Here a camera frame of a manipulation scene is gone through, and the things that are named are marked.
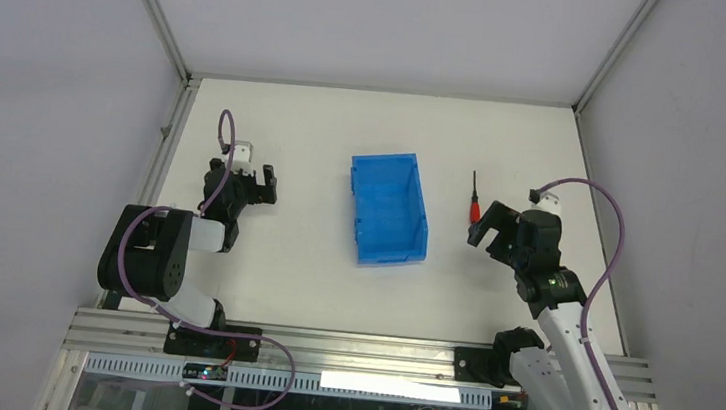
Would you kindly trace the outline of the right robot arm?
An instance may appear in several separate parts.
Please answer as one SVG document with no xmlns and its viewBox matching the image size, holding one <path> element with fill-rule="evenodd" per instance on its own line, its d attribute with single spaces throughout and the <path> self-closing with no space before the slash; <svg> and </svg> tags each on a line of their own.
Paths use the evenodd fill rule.
<svg viewBox="0 0 726 410">
<path fill-rule="evenodd" d="M 513 270 L 539 328 L 497 333 L 486 379 L 497 387 L 518 384 L 537 410 L 632 410 L 593 341 L 581 281 L 561 264 L 561 218 L 496 201 L 470 226 L 468 243 L 478 245 L 489 230 L 497 235 L 487 253 Z"/>
</svg>

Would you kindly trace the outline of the red handled screwdriver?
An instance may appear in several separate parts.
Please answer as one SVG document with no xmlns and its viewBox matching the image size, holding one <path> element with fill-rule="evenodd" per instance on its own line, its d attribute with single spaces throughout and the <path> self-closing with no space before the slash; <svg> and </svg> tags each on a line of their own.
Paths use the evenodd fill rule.
<svg viewBox="0 0 726 410">
<path fill-rule="evenodd" d="M 470 220 L 471 224 L 475 224 L 481 218 L 481 210 L 480 210 L 480 203 L 479 203 L 479 198 L 478 198 L 479 194 L 477 191 L 477 172 L 474 170 L 473 170 L 472 178 L 473 178 L 473 184 L 472 184 L 469 220 Z"/>
</svg>

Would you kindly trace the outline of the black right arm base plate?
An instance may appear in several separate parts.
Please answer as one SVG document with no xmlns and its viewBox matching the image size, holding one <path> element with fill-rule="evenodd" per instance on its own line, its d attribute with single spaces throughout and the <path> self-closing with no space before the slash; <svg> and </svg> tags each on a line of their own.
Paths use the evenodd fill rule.
<svg viewBox="0 0 726 410">
<path fill-rule="evenodd" d="M 508 383 L 502 361 L 493 348 L 459 346 L 454 348 L 453 355 L 456 381 L 485 383 L 496 388 Z"/>
</svg>

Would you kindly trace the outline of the blue plastic bin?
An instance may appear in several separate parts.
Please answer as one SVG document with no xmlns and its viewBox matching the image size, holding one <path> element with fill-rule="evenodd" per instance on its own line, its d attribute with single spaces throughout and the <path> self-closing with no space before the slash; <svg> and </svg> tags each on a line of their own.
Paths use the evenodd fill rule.
<svg viewBox="0 0 726 410">
<path fill-rule="evenodd" d="M 413 153 L 351 158 L 353 234 L 359 265 L 425 260 L 429 223 L 419 171 Z"/>
</svg>

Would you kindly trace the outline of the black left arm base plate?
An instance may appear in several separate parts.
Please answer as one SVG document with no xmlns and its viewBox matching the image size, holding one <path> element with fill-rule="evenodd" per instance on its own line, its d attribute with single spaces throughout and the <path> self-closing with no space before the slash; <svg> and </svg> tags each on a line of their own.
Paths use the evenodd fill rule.
<svg viewBox="0 0 726 410">
<path fill-rule="evenodd" d="M 260 351 L 262 329 L 256 326 L 227 326 L 226 332 L 236 333 L 239 337 L 226 338 L 206 335 L 185 327 L 174 328 L 171 324 L 162 350 L 165 354 L 191 356 L 194 358 L 224 360 L 233 357 L 240 362 L 256 362 Z"/>
</svg>

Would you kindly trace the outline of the aluminium front rail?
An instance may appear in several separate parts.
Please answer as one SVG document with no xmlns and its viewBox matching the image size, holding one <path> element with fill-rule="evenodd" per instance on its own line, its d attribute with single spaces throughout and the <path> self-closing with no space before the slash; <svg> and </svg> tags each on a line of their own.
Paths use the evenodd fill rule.
<svg viewBox="0 0 726 410">
<path fill-rule="evenodd" d="M 151 313 L 80 307 L 62 346 L 69 350 L 161 356 L 169 322 Z M 289 349 L 301 372 L 350 371 L 402 376 L 413 381 L 453 383 L 463 362 L 459 342 L 331 332 L 267 325 L 263 335 Z"/>
</svg>

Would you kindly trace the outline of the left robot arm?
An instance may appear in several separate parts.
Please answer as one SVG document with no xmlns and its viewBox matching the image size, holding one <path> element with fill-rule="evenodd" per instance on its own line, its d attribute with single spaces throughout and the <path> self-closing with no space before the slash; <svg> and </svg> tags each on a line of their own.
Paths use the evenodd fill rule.
<svg viewBox="0 0 726 410">
<path fill-rule="evenodd" d="M 274 167 L 262 166 L 264 181 L 251 166 L 226 175 L 223 159 L 213 158 L 204 175 L 206 211 L 126 205 L 97 267 L 103 289 L 133 297 L 189 328 L 187 341 L 204 357 L 218 355 L 226 344 L 223 305 L 185 279 L 187 255 L 193 251 L 228 253 L 240 234 L 238 218 L 248 205 L 277 202 Z"/>
</svg>

